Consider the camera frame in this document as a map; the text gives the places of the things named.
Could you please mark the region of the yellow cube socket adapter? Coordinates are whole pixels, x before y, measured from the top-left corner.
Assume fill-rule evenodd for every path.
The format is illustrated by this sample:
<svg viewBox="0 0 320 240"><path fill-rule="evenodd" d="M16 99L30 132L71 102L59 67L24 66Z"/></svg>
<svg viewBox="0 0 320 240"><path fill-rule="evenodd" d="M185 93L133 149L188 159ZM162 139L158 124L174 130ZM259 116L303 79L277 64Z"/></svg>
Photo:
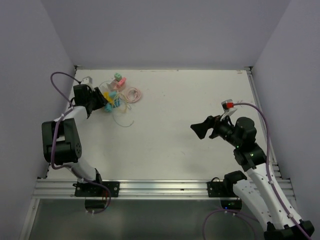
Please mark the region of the yellow cube socket adapter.
<svg viewBox="0 0 320 240"><path fill-rule="evenodd" d="M113 103L114 103L114 99L111 99L111 98L109 97L109 92L104 92L104 93L103 93L103 96L104 96L104 98L105 98L110 104L113 104Z"/></svg>

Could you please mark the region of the light blue charger plug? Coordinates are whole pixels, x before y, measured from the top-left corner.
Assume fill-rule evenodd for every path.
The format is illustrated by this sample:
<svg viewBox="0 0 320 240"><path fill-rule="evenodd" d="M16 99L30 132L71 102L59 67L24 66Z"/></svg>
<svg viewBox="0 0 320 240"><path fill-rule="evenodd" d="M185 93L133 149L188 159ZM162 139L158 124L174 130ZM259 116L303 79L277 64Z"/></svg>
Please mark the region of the light blue charger plug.
<svg viewBox="0 0 320 240"><path fill-rule="evenodd" d="M111 113L113 111L114 106L111 103L107 103L104 106L104 111L107 113Z"/></svg>

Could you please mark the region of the blue power socket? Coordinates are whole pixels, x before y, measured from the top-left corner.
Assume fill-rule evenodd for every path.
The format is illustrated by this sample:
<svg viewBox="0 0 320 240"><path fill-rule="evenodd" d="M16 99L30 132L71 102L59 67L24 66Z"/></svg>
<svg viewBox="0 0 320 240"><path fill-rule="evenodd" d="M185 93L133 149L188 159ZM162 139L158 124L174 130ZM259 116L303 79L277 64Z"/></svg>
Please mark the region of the blue power socket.
<svg viewBox="0 0 320 240"><path fill-rule="evenodd" d="M113 100L117 96L118 92L117 91L110 91L108 93L108 96Z"/></svg>

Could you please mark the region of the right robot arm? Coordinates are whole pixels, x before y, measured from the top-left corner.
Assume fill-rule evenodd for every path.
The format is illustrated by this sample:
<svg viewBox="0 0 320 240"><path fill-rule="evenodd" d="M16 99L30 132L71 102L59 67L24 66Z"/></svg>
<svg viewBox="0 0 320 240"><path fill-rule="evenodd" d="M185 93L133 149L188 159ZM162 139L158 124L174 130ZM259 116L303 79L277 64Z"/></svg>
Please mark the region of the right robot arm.
<svg viewBox="0 0 320 240"><path fill-rule="evenodd" d="M229 117L208 116L191 129L200 139L212 129L210 139L221 137L234 147L233 155L242 170L228 173L223 192L239 197L260 223L266 240L309 240L315 231L311 221L303 220L277 182L267 156L256 142L255 123L240 117L235 124Z"/></svg>

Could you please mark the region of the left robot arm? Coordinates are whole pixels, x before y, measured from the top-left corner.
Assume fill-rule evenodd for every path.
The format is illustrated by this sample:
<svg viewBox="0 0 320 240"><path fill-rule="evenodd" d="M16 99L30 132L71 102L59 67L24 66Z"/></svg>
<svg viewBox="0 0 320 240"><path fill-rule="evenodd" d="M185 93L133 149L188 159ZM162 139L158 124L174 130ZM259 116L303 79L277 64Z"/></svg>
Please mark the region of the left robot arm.
<svg viewBox="0 0 320 240"><path fill-rule="evenodd" d="M43 155L54 170L67 169L76 178L75 185L83 193L92 196L110 197L99 171L83 157L78 127L95 110L103 108L107 99L98 87L87 84L73 87L74 104L52 121L41 125Z"/></svg>

